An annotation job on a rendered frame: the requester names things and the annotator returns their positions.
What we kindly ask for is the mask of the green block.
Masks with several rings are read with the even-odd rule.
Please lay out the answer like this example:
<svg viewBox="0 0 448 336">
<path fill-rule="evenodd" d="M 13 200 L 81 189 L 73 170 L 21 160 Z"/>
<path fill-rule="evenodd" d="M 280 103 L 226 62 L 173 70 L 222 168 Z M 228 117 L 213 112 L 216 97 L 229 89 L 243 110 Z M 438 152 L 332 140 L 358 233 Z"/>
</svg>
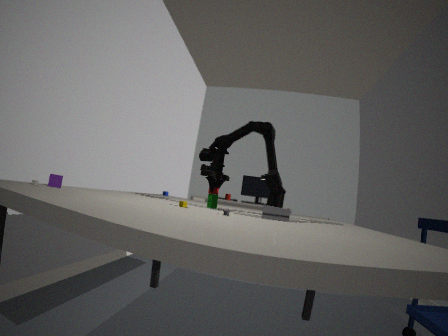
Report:
<svg viewBox="0 0 448 336">
<path fill-rule="evenodd" d="M 217 202 L 208 201 L 207 202 L 207 208 L 217 209 Z"/>
<path fill-rule="evenodd" d="M 217 202 L 218 201 L 218 195 L 208 194 L 208 200 L 207 201 Z"/>
</svg>

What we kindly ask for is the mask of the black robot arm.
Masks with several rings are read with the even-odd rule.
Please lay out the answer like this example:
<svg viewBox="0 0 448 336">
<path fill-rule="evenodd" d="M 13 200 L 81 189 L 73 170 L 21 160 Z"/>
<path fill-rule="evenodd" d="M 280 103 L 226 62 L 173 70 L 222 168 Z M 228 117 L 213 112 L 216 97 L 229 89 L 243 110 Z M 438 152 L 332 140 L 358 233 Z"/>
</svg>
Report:
<svg viewBox="0 0 448 336">
<path fill-rule="evenodd" d="M 227 135 L 219 136 L 209 146 L 209 149 L 203 148 L 199 153 L 201 161 L 220 161 L 224 163 L 225 154 L 229 154 L 228 149 L 232 143 L 246 136 L 251 132 L 256 132 L 264 137 L 268 172 L 265 174 L 265 184 L 270 189 L 270 195 L 267 197 L 267 205 L 277 208 L 283 207 L 285 190 L 282 187 L 282 181 L 277 169 L 276 153 L 275 153 L 275 134 L 276 131 L 270 122 L 249 122 L 242 128 L 231 132 Z M 217 147 L 218 149 L 216 149 Z M 282 208 L 283 209 L 283 208 Z"/>
</svg>

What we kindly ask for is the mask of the red block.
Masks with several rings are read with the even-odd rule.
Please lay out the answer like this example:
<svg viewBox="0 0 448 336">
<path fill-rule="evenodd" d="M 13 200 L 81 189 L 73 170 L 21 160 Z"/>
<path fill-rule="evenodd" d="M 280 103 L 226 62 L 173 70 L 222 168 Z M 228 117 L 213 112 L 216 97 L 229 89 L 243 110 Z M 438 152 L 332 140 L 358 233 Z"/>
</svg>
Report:
<svg viewBox="0 0 448 336">
<path fill-rule="evenodd" d="M 215 195 L 218 195 L 218 191 L 219 191 L 219 188 L 215 187 L 214 190 L 213 190 L 213 192 L 210 192 L 210 187 L 209 187 L 209 192 L 208 192 L 208 194 L 215 194 Z"/>
</svg>

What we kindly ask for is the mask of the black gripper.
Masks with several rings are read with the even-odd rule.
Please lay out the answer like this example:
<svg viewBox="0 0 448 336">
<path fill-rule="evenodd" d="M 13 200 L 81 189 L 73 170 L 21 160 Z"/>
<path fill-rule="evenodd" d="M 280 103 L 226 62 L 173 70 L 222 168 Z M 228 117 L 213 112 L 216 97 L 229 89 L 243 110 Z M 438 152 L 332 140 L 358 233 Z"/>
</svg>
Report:
<svg viewBox="0 0 448 336">
<path fill-rule="evenodd" d="M 225 167 L 223 164 L 224 163 L 220 161 L 212 161 L 212 163 L 210 163 L 210 165 L 212 165 L 212 170 L 203 169 L 201 171 L 201 175 L 208 176 L 205 178 L 209 182 L 210 192 L 213 192 L 215 187 L 220 188 L 225 181 L 229 181 L 230 179 L 229 176 L 222 173 L 223 167 Z"/>
</svg>

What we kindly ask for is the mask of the purple block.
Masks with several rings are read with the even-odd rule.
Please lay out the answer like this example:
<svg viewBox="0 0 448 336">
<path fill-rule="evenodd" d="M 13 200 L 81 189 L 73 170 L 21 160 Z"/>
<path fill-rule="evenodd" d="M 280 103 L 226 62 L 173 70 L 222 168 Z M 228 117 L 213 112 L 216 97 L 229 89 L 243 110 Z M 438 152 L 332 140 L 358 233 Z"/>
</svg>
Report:
<svg viewBox="0 0 448 336">
<path fill-rule="evenodd" d="M 50 174 L 48 186 L 61 188 L 63 176 Z"/>
</svg>

